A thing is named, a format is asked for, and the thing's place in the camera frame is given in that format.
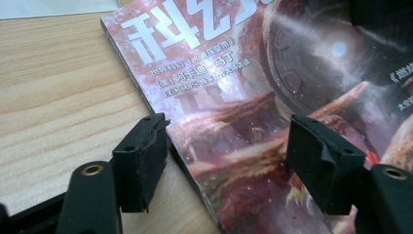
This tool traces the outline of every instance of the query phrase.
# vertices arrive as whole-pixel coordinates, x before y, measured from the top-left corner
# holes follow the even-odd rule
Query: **science fiction magazine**
[[[366,168],[413,173],[411,17],[352,26],[340,0],[142,0],[101,24],[225,233],[354,233],[357,210],[323,214],[286,164],[292,113]]]

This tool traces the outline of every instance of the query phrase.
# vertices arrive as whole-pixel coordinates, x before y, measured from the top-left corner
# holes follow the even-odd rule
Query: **wooden surface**
[[[105,13],[0,20],[0,202],[10,215],[64,192],[71,173],[150,114],[100,28]],[[168,157],[149,214],[125,233],[219,233]]]

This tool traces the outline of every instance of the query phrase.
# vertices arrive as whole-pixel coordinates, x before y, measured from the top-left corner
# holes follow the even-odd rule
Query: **book spine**
[[[155,113],[155,110],[153,109],[153,107],[151,106],[151,104],[149,103],[148,98],[146,97],[146,94],[143,93],[142,89],[139,86],[139,83],[137,82],[136,78],[134,77],[134,75],[131,73],[131,70],[128,66],[128,63],[125,61],[124,56],[122,55],[121,51],[119,50],[118,46],[116,45],[115,41],[113,40],[112,35],[110,34],[109,30],[107,30],[106,25],[104,24],[104,22],[102,20],[100,20],[100,25],[103,28],[103,31],[106,34],[106,37],[109,39],[110,43],[112,44],[112,47],[115,49],[116,54],[118,55],[119,59],[121,60],[122,64],[124,65],[124,67],[127,69],[127,72],[129,73],[131,79],[133,80],[137,90],[139,91],[140,95],[142,96],[143,100],[146,103],[146,106],[148,106],[148,108],[150,109],[150,111],[152,113]]]

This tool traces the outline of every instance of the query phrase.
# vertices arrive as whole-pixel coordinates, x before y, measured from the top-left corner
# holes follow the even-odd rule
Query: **black clamp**
[[[148,211],[164,171],[164,114],[140,120],[113,150],[110,162],[77,168],[66,193],[8,216],[0,206],[0,233],[122,233],[124,213]]]
[[[293,115],[287,163],[322,212],[348,215],[358,209],[357,233],[412,233],[413,175],[405,170],[364,166],[365,154],[323,123]]]

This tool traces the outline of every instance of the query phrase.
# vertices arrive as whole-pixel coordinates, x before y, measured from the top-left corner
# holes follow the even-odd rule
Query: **clamp jaw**
[[[162,113],[140,120],[110,162],[77,168],[66,193],[13,216],[0,206],[0,233],[122,233],[120,208],[148,211],[166,165],[168,124]]]
[[[364,166],[365,154],[323,123],[293,115],[287,163],[322,212],[348,215],[358,209],[357,233],[411,233],[413,175],[405,170]]]

